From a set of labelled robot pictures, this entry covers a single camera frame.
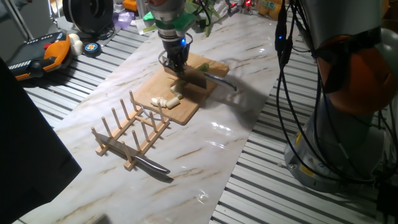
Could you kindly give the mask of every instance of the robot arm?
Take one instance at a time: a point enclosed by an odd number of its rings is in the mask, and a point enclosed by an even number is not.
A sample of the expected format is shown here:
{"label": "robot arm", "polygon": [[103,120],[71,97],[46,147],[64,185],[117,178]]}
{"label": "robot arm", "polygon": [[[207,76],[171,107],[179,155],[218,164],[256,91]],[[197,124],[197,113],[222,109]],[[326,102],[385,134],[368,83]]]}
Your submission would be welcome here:
{"label": "robot arm", "polygon": [[195,16],[184,13],[184,0],[150,0],[148,3],[167,53],[167,60],[163,66],[170,68],[182,78],[190,47],[185,34],[195,23]]}

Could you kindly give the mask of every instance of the marble surface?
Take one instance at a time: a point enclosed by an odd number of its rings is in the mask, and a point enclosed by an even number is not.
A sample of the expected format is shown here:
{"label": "marble surface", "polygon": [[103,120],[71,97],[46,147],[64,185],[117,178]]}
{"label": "marble surface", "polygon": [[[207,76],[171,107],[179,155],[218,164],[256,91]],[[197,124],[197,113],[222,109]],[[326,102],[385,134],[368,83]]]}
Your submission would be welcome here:
{"label": "marble surface", "polygon": [[[91,134],[106,134],[104,116],[116,128],[111,108],[124,117],[129,90],[135,92],[160,68],[163,50],[153,34],[90,96],[55,128],[82,168],[52,202],[24,215],[33,223],[208,223],[233,167],[279,73],[274,50],[276,21],[236,14],[215,24],[211,35],[195,34],[191,52],[227,63],[226,78],[237,93],[219,86],[185,126],[171,123],[146,156],[171,170],[168,177],[139,166],[128,172],[124,159],[107,152],[97,156]],[[144,139],[136,123],[120,137],[134,147],[131,130]]]}

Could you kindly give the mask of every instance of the black cloth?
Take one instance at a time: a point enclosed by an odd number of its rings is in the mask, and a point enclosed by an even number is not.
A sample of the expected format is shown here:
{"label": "black cloth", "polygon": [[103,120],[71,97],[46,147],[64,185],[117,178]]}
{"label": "black cloth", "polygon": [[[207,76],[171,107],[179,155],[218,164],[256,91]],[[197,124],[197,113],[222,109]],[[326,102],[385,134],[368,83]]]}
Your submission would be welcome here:
{"label": "black cloth", "polygon": [[0,58],[0,223],[51,202],[81,171]]}

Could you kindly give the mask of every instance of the knife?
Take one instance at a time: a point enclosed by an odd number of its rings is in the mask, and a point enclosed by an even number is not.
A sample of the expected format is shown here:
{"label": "knife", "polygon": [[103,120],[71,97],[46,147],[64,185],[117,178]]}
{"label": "knife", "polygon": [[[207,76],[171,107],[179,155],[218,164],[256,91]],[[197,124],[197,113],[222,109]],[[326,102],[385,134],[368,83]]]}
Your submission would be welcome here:
{"label": "knife", "polygon": [[[98,135],[103,144],[108,145],[111,148],[124,154],[122,144],[119,141],[111,139],[111,138],[109,138],[103,134],[100,134],[100,133],[98,133]],[[167,168],[157,164],[156,162],[154,162],[148,158],[145,158],[144,156],[140,155],[137,150],[135,150],[129,146],[126,146],[126,147],[127,147],[128,151],[130,152],[131,156],[133,158],[135,158],[137,160],[137,162],[141,163],[142,165],[150,168],[153,171],[160,172],[161,174],[169,174],[170,173],[170,171]]]}

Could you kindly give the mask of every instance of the wooden cutting board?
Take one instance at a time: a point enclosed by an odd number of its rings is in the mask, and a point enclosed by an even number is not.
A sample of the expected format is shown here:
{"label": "wooden cutting board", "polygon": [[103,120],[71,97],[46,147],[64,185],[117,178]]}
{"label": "wooden cutting board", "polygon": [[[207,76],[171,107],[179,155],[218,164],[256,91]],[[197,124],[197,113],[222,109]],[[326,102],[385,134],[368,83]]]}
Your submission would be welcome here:
{"label": "wooden cutting board", "polygon": [[[189,54],[187,65],[197,68],[203,63],[209,64],[210,68],[208,73],[212,75],[225,77],[229,71],[228,65],[221,62],[216,62],[193,53]],[[135,92],[134,100],[145,109],[157,111],[157,107],[150,103],[151,99],[163,97],[166,100],[171,100],[174,98],[174,94],[170,91],[170,87],[176,79],[175,76],[167,73],[164,68],[161,67]],[[180,100],[180,104],[171,110],[162,108],[163,114],[178,124],[186,125],[216,86],[217,84],[207,81],[207,89],[205,90],[189,83],[183,88],[182,94],[184,98]]]}

